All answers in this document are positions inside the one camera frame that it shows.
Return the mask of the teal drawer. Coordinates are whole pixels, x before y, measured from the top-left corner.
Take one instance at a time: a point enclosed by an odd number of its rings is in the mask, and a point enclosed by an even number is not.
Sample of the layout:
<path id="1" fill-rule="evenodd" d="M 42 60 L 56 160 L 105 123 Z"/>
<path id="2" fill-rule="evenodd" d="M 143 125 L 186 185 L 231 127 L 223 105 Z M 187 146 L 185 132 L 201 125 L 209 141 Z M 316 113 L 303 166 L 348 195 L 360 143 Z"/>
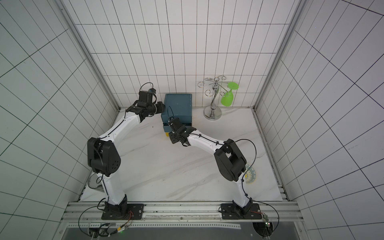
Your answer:
<path id="1" fill-rule="evenodd" d="M 192 127 L 192 125 L 187 124 L 187 125 L 185 125 L 185 127 L 186 127 L 186 128 L 190 128 L 190 127 Z M 170 133 L 170 132 L 172 132 L 172 128 L 171 128 L 168 124 L 163 124 L 163 128 L 164 128 L 164 132 L 165 132 L 165 133 Z"/>

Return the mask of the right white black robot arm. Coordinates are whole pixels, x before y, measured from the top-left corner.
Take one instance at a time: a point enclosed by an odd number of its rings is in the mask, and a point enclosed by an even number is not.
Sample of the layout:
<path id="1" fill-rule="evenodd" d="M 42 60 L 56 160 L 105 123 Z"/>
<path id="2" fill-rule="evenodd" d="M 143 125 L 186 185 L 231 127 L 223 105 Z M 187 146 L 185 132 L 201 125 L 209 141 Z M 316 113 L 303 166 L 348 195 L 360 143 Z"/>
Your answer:
<path id="1" fill-rule="evenodd" d="M 224 220 L 259 220 L 262 218 L 258 205 L 253 204 L 244 188 L 247 160 L 236 142 L 228 139 L 219 141 L 202 134 L 196 128 L 187 127 L 178 118 L 171 117 L 169 137 L 173 144 L 180 142 L 184 147 L 196 147 L 214 156 L 220 174 L 228 181 L 234 182 L 239 191 L 231 203 L 223 203 L 219 212 Z"/>

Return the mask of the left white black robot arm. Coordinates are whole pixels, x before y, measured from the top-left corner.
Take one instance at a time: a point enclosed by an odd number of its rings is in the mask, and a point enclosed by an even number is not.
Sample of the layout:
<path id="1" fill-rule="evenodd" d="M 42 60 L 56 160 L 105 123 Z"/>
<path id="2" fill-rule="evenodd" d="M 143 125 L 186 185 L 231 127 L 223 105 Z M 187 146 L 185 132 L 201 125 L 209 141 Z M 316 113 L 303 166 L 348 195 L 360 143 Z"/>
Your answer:
<path id="1" fill-rule="evenodd" d="M 118 145 L 125 136 L 147 117 L 161 114 L 165 105 L 157 102 L 156 90 L 139 91 L 139 99 L 125 110 L 123 117 L 106 133 L 87 141 L 88 165 L 98 176 L 97 184 L 106 194 L 103 220 L 125 219 L 129 214 L 127 195 L 124 193 L 118 169 L 121 157 Z"/>

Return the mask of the teal drawer cabinet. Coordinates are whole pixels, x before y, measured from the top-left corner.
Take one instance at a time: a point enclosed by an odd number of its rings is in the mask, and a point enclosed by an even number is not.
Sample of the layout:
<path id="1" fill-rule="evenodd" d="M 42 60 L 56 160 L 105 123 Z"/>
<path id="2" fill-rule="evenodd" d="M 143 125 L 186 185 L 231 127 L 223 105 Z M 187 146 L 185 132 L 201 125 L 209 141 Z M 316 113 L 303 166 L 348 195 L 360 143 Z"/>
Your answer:
<path id="1" fill-rule="evenodd" d="M 179 118 L 187 126 L 192 125 L 192 94 L 166 94 L 166 108 L 161 118 L 163 126 L 168 126 L 170 117 Z"/>

